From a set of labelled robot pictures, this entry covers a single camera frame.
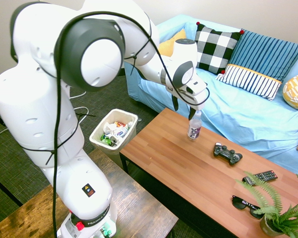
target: white wall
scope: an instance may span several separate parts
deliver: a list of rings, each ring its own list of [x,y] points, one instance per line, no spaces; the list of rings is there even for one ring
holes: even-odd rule
[[[10,57],[9,21],[13,11],[30,0],[0,0],[0,73],[14,67]],[[84,0],[46,0],[80,9]],[[178,14],[245,28],[298,43],[298,0],[134,0],[159,24]]]

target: black sunglasses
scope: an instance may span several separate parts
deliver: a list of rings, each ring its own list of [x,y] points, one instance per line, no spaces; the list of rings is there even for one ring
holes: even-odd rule
[[[244,199],[241,199],[233,195],[232,202],[233,206],[240,210],[244,209],[245,207],[249,207],[250,214],[257,219],[261,219],[264,216],[264,214],[255,214],[254,211],[260,209],[260,207],[250,204],[246,202]]]

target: plastic bottle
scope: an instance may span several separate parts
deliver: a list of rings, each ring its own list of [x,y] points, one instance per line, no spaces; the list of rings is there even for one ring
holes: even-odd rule
[[[202,126],[201,111],[196,111],[193,118],[189,122],[188,138],[189,140],[196,140],[199,137]]]

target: wooden coffee table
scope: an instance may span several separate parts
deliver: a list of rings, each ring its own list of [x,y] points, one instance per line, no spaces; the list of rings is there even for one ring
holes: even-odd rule
[[[279,178],[270,183],[280,192],[286,211],[290,204],[298,203],[296,175],[205,128],[201,128],[196,141],[190,141],[188,125],[187,118],[165,109],[122,149],[122,158],[128,158],[194,205],[219,224],[219,229],[224,227],[227,235],[223,237],[267,237],[260,229],[260,220],[252,217],[248,208],[238,210],[232,205],[232,195],[257,204],[235,179],[242,180],[244,171],[257,174],[273,170]],[[227,160],[213,155],[216,142],[241,153],[243,158],[230,166]],[[208,230],[207,224],[200,228]],[[216,237],[210,230],[206,234]]]

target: bottle label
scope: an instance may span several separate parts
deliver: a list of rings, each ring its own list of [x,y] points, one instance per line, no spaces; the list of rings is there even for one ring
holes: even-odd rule
[[[188,130],[188,136],[192,139],[196,139],[199,137],[200,130],[201,130],[201,127],[194,128],[190,126]]]

